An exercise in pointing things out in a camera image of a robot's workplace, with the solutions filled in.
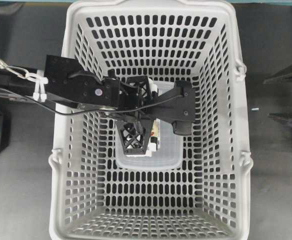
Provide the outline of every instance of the plastic container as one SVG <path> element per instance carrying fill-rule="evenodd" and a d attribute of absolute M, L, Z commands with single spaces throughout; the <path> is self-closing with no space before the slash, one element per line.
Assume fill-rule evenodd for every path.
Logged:
<path fill-rule="evenodd" d="M 173 82 L 157 81 L 155 83 L 158 86 L 159 95 L 174 87 Z M 154 151 L 151 157 L 125 155 L 119 133 L 116 129 L 115 154 L 118 167 L 138 171 L 159 171 L 180 167 L 183 159 L 183 137 L 173 133 L 171 124 L 161 120 L 159 122 L 160 148 Z"/>
<path fill-rule="evenodd" d="M 98 76 L 190 81 L 196 122 L 181 165 L 119 168 L 115 124 L 98 113 L 56 115 L 49 232 L 69 239 L 247 239 L 249 129 L 235 11 L 222 1 L 79 1 L 62 56 Z M 58 105 L 59 111 L 72 110 Z"/>

